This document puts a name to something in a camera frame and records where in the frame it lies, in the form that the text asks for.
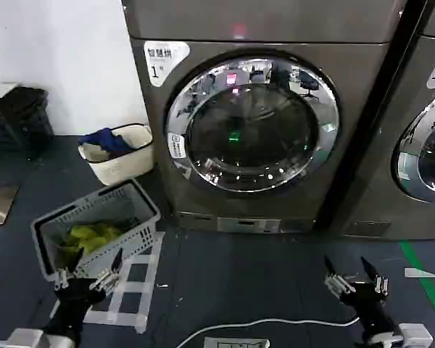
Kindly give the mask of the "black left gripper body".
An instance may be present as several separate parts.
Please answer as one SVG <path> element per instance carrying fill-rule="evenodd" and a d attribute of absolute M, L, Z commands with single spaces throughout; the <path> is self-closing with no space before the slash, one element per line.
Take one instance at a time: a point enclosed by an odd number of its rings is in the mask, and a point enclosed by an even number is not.
<path fill-rule="evenodd" d="M 106 297 L 106 291 L 91 288 L 92 278 L 71 278 L 68 287 L 55 291 L 59 307 L 53 318 L 44 327 L 45 334 L 65 336 L 72 341 L 80 341 L 83 321 L 92 305 Z"/>

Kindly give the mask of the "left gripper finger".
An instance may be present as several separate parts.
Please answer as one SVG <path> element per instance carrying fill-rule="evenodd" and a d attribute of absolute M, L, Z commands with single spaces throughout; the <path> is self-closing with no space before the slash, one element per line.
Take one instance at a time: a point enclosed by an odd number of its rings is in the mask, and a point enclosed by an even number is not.
<path fill-rule="evenodd" d="M 66 289 L 69 286 L 69 279 L 74 276 L 74 271 L 83 257 L 84 248 L 80 248 L 70 262 L 63 268 L 59 268 L 56 272 L 54 280 L 54 290 L 59 291 Z"/>
<path fill-rule="evenodd" d="M 109 268 L 104 270 L 101 275 L 91 284 L 91 290 L 111 293 L 117 286 L 120 280 L 120 270 L 123 266 L 123 249 L 120 248 L 112 264 Z"/>

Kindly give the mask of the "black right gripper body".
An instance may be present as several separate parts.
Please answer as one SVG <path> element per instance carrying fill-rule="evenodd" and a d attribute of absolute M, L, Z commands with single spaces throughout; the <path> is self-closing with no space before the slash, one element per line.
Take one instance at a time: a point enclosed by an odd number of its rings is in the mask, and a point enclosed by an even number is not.
<path fill-rule="evenodd" d="M 395 331 L 394 321 L 385 313 L 383 301 L 386 296 L 376 292 L 372 283 L 351 283 L 354 291 L 343 292 L 340 301 L 352 307 L 363 327 L 362 339 L 370 340 L 377 334 L 392 333 Z"/>

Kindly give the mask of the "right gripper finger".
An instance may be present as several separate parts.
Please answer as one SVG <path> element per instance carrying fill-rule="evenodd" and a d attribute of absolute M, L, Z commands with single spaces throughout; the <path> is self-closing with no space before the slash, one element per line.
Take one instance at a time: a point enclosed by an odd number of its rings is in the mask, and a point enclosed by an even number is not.
<path fill-rule="evenodd" d="M 380 275 L 376 268 L 364 257 L 361 257 L 361 262 L 365 273 L 373 282 L 375 292 L 379 294 L 388 294 L 389 279 L 384 275 Z"/>
<path fill-rule="evenodd" d="M 324 262 L 327 268 L 327 274 L 324 278 L 324 284 L 328 290 L 337 298 L 341 299 L 344 295 L 349 295 L 355 292 L 355 288 L 351 286 L 341 275 L 339 275 L 330 259 L 325 256 Z"/>

